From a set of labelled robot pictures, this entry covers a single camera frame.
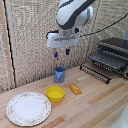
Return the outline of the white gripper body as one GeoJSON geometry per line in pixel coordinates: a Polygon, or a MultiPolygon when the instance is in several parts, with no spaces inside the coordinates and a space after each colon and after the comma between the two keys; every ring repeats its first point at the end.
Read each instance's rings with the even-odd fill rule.
{"type": "Polygon", "coordinates": [[[62,36],[59,32],[50,32],[47,34],[46,46],[50,49],[65,46],[76,45],[79,42],[79,35],[77,33],[69,36],[62,36]]]}

